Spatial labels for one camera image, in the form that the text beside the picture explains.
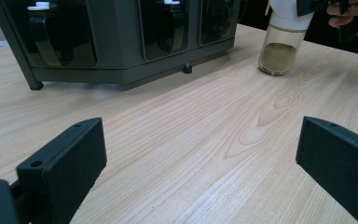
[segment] screw hole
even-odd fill
[[[40,166],[40,165],[42,165],[42,161],[34,161],[33,163],[31,163],[31,166],[32,167],[38,167],[38,166]]]

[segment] light wood grain surface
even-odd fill
[[[72,223],[356,223],[298,165],[304,116],[358,133],[358,54],[304,42],[284,77],[257,68],[265,32],[185,75],[30,91],[0,48],[0,178],[72,124],[103,118],[108,163]]]

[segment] wooden table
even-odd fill
[[[72,223],[355,223],[298,165],[302,119],[358,133],[358,55],[304,42],[284,77],[261,73],[265,32],[185,75],[30,91],[0,48],[0,178],[66,128],[103,118],[108,163]]]

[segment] dispenser machine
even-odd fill
[[[0,26],[30,88],[127,84],[230,49],[240,0],[0,0]]]

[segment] dark gray machine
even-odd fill
[[[0,0],[0,26],[31,88],[127,84],[230,49],[240,0]]]

